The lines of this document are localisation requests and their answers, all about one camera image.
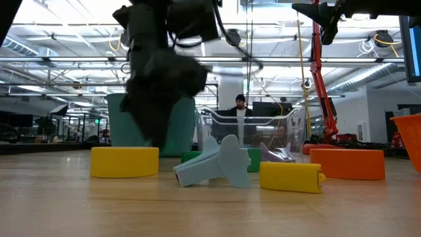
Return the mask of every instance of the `orange bin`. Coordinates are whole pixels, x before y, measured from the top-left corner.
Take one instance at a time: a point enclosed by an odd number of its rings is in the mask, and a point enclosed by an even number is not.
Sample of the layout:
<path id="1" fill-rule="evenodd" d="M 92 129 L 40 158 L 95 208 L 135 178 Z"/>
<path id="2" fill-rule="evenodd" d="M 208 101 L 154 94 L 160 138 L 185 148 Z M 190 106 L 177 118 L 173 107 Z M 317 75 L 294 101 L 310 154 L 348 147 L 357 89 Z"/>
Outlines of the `orange bin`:
<path id="1" fill-rule="evenodd" d="M 421 115 L 394 117 L 409 158 L 416 171 L 421 172 Z"/>

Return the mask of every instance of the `black beanie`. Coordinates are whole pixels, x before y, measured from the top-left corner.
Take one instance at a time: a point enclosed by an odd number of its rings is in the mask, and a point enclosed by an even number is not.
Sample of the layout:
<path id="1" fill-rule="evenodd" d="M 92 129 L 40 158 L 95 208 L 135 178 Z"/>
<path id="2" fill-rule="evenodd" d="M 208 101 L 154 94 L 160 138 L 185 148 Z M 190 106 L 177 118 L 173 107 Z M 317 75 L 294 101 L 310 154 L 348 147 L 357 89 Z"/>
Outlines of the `black beanie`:
<path id="1" fill-rule="evenodd" d="M 245 97 L 244 97 L 244 95 L 239 94 L 239 95 L 237 95 L 237 97 L 235 98 L 235 100 L 236 101 L 237 100 L 241 100 L 241 101 L 244 101 L 245 102 Z"/>

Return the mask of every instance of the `yellow cylinder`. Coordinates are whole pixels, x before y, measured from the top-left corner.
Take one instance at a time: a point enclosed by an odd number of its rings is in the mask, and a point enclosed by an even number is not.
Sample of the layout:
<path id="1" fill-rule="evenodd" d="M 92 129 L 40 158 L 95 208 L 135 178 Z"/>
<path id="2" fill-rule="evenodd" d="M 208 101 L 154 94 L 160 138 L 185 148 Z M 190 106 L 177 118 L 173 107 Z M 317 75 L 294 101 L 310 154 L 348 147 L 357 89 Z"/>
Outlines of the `yellow cylinder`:
<path id="1" fill-rule="evenodd" d="M 91 176 L 135 178 L 158 174 L 159 149 L 155 147 L 94 147 Z"/>

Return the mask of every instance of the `teal container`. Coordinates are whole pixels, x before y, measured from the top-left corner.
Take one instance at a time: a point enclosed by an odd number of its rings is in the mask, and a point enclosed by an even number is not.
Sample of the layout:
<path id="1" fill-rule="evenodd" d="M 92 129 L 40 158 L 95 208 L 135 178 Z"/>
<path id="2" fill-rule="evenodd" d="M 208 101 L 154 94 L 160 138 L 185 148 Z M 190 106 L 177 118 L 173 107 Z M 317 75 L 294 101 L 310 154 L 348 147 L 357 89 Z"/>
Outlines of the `teal container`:
<path id="1" fill-rule="evenodd" d="M 120 102 L 125 94 L 107 96 L 110 118 L 111 144 L 113 147 L 149 147 L 129 113 L 120 112 Z M 160 151 L 161 157 L 180 157 L 191 151 L 195 131 L 195 100 L 183 97 L 172 109 L 166 145 Z"/>

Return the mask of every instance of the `transparent container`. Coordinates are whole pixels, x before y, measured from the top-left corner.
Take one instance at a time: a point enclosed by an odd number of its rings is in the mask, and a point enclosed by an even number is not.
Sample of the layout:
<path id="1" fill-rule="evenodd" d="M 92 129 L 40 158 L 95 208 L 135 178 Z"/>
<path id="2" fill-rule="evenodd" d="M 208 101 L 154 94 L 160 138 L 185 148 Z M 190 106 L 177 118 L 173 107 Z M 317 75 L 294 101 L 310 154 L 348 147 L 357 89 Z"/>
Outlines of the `transparent container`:
<path id="1" fill-rule="evenodd" d="M 234 134 L 241 147 L 260 147 L 262 142 L 275 149 L 291 144 L 291 152 L 298 153 L 305 139 L 305 109 L 297 108 L 278 117 L 225 117 L 211 108 L 198 107 L 196 131 L 200 151 L 207 136 L 220 143 L 225 136 Z"/>

